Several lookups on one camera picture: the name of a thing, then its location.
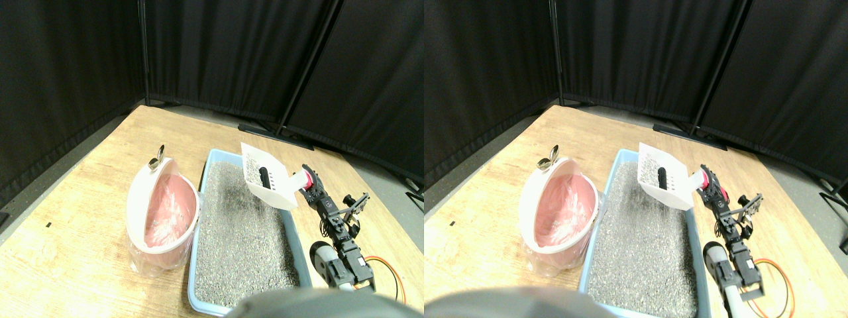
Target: litter scoop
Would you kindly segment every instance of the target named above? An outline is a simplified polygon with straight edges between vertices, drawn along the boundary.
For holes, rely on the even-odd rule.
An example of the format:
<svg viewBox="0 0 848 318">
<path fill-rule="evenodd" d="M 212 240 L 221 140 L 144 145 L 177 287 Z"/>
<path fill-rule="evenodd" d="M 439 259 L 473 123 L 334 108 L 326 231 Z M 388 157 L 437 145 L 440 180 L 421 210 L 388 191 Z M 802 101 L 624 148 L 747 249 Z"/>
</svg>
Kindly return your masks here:
<svg viewBox="0 0 848 318">
<path fill-rule="evenodd" d="M 248 189 L 257 198 L 268 205 L 292 210 L 298 207 L 295 193 L 302 188 L 312 186 L 312 179 L 306 170 L 301 169 L 292 176 L 279 160 L 270 153 L 264 152 L 242 142 L 242 164 L 244 180 Z"/>
<path fill-rule="evenodd" d="M 637 179 L 651 197 L 674 209 L 688 210 L 695 206 L 692 192 L 705 182 L 702 170 L 689 175 L 680 160 L 660 149 L 639 143 Z"/>
</svg>

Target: orange cable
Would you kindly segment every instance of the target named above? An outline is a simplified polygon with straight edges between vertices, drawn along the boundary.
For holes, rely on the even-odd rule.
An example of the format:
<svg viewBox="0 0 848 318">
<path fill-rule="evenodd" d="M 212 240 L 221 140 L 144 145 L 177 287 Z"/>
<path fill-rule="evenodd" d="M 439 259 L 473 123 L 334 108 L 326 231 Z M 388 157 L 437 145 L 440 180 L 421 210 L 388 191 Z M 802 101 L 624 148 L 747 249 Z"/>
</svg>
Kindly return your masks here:
<svg viewBox="0 0 848 318">
<path fill-rule="evenodd" d="M 787 276 L 786 272 L 784 272 L 784 269 L 780 268 L 780 266 L 777 263 L 775 263 L 773 260 L 757 259 L 757 260 L 754 261 L 755 265 L 760 264 L 760 263 L 768 263 L 768 264 L 774 265 L 774 268 L 778 269 L 778 271 L 780 272 L 780 275 L 783 276 L 784 279 L 786 280 L 786 284 L 789 285 L 789 293 L 792 296 L 791 297 L 792 298 L 792 310 L 789 312 L 789 318 L 792 318 L 792 316 L 795 315 L 795 290 L 792 288 L 792 282 L 789 281 L 789 276 Z M 760 308 L 759 304 L 756 304 L 756 301 L 754 301 L 754 299 L 752 299 L 751 302 L 754 303 L 754 306 L 756 307 L 757 310 L 760 311 L 760 314 L 762 314 L 762 316 L 764 318 L 768 318 L 768 316 L 766 315 L 766 312 L 763 311 Z"/>
<path fill-rule="evenodd" d="M 392 271 L 392 274 L 394 274 L 394 276 L 398 278 L 398 283 L 400 284 L 400 292 L 404 295 L 404 304 L 406 304 L 406 289 L 404 289 L 404 281 L 400 279 L 400 274 L 398 274 L 394 267 L 392 267 L 392 265 L 389 264 L 385 259 L 379 256 L 368 256 L 365 258 L 366 261 L 371 259 L 382 262 L 383 264 L 388 266 L 388 269 Z"/>
</svg>

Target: wooden table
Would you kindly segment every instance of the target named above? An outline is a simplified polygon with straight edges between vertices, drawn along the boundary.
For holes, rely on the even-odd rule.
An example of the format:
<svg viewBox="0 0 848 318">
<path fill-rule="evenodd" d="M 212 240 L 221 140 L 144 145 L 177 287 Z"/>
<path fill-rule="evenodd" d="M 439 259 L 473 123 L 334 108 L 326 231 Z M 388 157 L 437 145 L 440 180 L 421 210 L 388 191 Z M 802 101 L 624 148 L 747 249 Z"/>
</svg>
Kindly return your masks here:
<svg viewBox="0 0 848 318">
<path fill-rule="evenodd" d="M 210 149 L 241 153 L 240 142 L 274 154 L 287 167 L 310 165 L 329 194 L 371 193 L 360 214 L 356 242 L 364 255 L 388 260 L 404 280 L 409 304 L 423 308 L 423 255 L 398 222 L 338 153 L 309 151 L 237 129 L 161 109 L 139 107 L 70 172 L 0 246 L 0 315 L 176 316 L 200 315 L 188 303 L 188 270 L 145 278 L 130 269 L 126 194 L 136 172 L 165 145 L 180 172 L 200 183 Z M 303 249 L 321 237 L 318 214 L 298 195 L 292 211 Z M 373 266 L 379 293 L 394 297 L 394 280 Z M 312 283 L 326 284 L 310 266 Z"/>
<path fill-rule="evenodd" d="M 639 142 L 670 153 L 689 171 L 706 164 L 727 189 L 733 209 L 739 207 L 735 201 L 740 195 L 753 198 L 762 193 L 765 200 L 754 216 L 756 229 L 748 242 L 753 257 L 772 259 L 786 271 L 797 297 L 796 316 L 848 315 L 848 278 L 756 156 L 558 106 L 547 110 L 495 155 L 427 221 L 427 302 L 481 287 L 556 285 L 577 289 L 581 268 L 553 278 L 535 276 L 527 269 L 517 226 L 524 182 L 536 169 L 536 162 L 559 144 L 560 156 L 574 158 L 595 186 L 603 189 L 618 150 L 638 151 Z M 695 198 L 695 215 L 701 245 L 720 241 L 712 231 L 715 219 L 700 198 Z M 767 296 L 757 303 L 774 316 L 783 307 L 784 285 L 779 276 L 771 275 L 770 268 L 763 272 Z M 715 282 L 711 277 L 707 281 L 713 316 L 727 316 Z"/>
</svg>

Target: metal clip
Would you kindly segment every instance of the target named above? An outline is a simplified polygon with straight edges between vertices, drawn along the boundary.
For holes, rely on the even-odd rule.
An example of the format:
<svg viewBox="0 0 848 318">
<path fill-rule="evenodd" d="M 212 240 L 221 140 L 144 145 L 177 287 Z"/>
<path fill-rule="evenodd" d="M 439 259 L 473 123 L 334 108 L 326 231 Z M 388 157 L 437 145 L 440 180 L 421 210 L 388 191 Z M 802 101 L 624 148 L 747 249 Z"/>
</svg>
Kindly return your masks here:
<svg viewBox="0 0 848 318">
<path fill-rule="evenodd" d="M 560 145 L 555 145 L 554 148 L 550 150 L 548 158 L 542 158 L 541 160 L 539 160 L 538 163 L 536 163 L 536 167 L 542 171 L 549 169 L 550 166 L 554 164 L 554 161 L 556 161 L 556 158 L 559 157 L 559 155 Z"/>
<path fill-rule="evenodd" d="M 162 163 L 162 153 L 165 153 L 165 145 L 159 147 L 159 152 L 156 154 L 156 158 L 150 159 L 148 162 L 148 168 L 150 170 L 156 170 L 159 167 L 159 164 Z"/>
</svg>

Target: gray litter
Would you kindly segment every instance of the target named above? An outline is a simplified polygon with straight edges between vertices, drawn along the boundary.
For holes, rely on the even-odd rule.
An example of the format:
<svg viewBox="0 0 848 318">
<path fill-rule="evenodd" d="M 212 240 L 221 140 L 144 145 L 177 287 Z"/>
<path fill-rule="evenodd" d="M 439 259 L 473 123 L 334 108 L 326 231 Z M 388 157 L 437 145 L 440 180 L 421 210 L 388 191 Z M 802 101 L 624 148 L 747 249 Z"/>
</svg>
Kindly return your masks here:
<svg viewBox="0 0 848 318">
<path fill-rule="evenodd" d="M 198 300 L 235 307 L 247 296 L 300 284 L 280 211 L 256 198 L 242 168 L 207 166 L 195 272 Z"/>
<path fill-rule="evenodd" d="M 683 211 L 645 193 L 637 163 L 622 163 L 599 224 L 587 293 L 595 302 L 663 317 L 693 317 L 698 299 Z"/>
</svg>

